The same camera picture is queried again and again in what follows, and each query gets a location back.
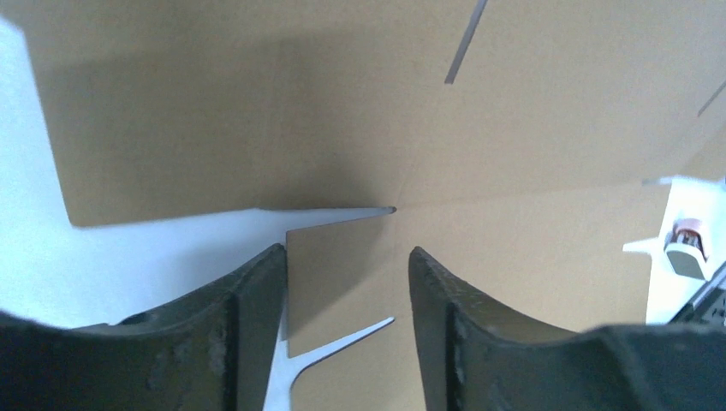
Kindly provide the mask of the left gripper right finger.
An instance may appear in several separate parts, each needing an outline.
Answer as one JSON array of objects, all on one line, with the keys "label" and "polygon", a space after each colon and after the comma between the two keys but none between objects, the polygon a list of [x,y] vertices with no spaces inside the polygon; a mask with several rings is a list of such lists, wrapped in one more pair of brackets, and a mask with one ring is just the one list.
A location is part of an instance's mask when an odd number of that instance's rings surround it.
[{"label": "left gripper right finger", "polygon": [[408,259],[429,410],[722,410],[725,326],[606,325],[578,334]]}]

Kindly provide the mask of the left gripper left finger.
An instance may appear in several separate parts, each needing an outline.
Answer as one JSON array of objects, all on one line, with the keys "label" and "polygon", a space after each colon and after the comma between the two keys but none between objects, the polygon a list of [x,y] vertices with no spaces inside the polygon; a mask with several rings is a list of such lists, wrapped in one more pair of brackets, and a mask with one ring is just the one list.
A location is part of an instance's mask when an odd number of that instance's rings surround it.
[{"label": "left gripper left finger", "polygon": [[4,410],[260,410],[287,286],[276,244],[116,325],[1,316]]}]

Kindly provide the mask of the brown cardboard box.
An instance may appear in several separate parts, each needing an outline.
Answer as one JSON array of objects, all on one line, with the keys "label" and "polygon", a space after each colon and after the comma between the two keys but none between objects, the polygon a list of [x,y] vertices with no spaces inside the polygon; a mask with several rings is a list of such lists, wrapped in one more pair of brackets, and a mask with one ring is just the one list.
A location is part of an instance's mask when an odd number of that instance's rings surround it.
[{"label": "brown cardboard box", "polygon": [[381,314],[303,372],[298,410],[418,410],[404,265],[423,247],[571,331],[646,319],[665,188],[716,172],[722,1],[4,1],[74,223],[391,206],[289,236],[291,348]]}]

